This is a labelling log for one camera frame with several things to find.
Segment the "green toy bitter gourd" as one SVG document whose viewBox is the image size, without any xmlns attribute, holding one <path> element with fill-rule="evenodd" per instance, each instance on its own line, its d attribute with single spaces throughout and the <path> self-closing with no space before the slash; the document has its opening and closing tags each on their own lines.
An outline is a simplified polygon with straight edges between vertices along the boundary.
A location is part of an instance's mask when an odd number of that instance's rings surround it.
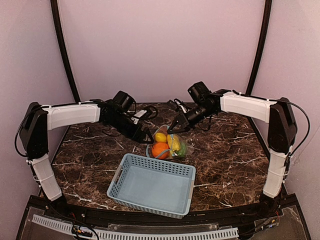
<svg viewBox="0 0 320 240">
<path fill-rule="evenodd" d="M 184 142 L 181 142 L 180 149 L 176 153 L 180 157 L 185 157 L 187 155 L 187 145 Z"/>
</svg>

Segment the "orange toy fruit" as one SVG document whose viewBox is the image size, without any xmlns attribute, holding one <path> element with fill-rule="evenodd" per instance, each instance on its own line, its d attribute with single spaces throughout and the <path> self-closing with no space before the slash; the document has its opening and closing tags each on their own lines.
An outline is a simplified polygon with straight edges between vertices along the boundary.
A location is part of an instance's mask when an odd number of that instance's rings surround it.
<svg viewBox="0 0 320 240">
<path fill-rule="evenodd" d="M 169 145 L 165 142 L 157 142 L 151 148 L 152 156 L 156 159 L 164 160 L 170 156 Z"/>
</svg>

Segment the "yellow toy mango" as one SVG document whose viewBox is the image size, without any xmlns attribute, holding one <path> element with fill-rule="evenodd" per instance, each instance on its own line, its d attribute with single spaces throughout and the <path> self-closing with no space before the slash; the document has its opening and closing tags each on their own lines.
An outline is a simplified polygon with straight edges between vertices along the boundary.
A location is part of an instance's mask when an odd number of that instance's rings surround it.
<svg viewBox="0 0 320 240">
<path fill-rule="evenodd" d="M 167 135 L 162 132 L 157 132 L 154 136 L 154 139 L 157 143 L 166 143 Z"/>
</svg>

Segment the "clear zip bag blue zipper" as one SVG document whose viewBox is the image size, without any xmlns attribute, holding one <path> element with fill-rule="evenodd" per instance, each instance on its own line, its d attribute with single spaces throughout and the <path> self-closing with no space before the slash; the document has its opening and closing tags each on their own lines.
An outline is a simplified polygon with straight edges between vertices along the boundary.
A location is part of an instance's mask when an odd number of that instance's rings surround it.
<svg viewBox="0 0 320 240">
<path fill-rule="evenodd" d="M 148 144 L 145 154 L 148 158 L 172 160 L 187 157 L 194 147 L 177 134 L 168 134 L 168 125 L 162 125 L 152 135 L 154 143 Z"/>
</svg>

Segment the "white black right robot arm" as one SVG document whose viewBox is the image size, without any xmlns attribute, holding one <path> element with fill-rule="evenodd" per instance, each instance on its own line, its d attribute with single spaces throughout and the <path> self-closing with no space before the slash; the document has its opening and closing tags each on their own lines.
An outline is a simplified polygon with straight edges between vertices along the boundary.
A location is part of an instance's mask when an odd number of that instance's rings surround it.
<svg viewBox="0 0 320 240">
<path fill-rule="evenodd" d="M 235 90 L 210 91 L 201 81 L 188 92 L 196 107 L 179 113 L 168 128 L 168 134 L 188 132 L 205 118 L 220 112 L 234 113 L 254 118 L 268 124 L 267 143 L 270 152 L 269 167 L 263 195 L 274 199 L 281 191 L 288 173 L 291 156 L 298 149 L 294 146 L 298 125 L 287 98 L 267 99 L 250 96 Z"/>
</svg>

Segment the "yellow wrinkled toy fruit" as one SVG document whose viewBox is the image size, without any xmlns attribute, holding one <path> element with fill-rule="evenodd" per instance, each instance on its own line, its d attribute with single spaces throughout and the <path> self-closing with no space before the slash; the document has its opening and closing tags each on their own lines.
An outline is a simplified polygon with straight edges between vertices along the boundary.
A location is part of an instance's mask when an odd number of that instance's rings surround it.
<svg viewBox="0 0 320 240">
<path fill-rule="evenodd" d="M 171 151 L 177 152 L 180 150 L 180 140 L 176 134 L 167 135 L 167 144 Z"/>
</svg>

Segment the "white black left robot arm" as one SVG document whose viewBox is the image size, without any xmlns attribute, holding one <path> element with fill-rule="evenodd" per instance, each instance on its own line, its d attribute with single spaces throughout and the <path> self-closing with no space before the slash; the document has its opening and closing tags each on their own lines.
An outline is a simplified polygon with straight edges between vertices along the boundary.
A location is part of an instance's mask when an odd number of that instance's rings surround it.
<svg viewBox="0 0 320 240">
<path fill-rule="evenodd" d="M 51 202 L 63 196 L 49 160 L 48 132 L 57 128 L 82 123 L 101 123 L 115 128 L 121 135 L 140 144 L 152 144 L 150 130 L 139 122 L 139 116 L 128 113 L 131 102 L 94 99 L 60 105 L 29 105 L 21 121 L 15 140 L 20 140 L 24 153 L 21 157 L 31 166 L 36 181 Z"/>
</svg>

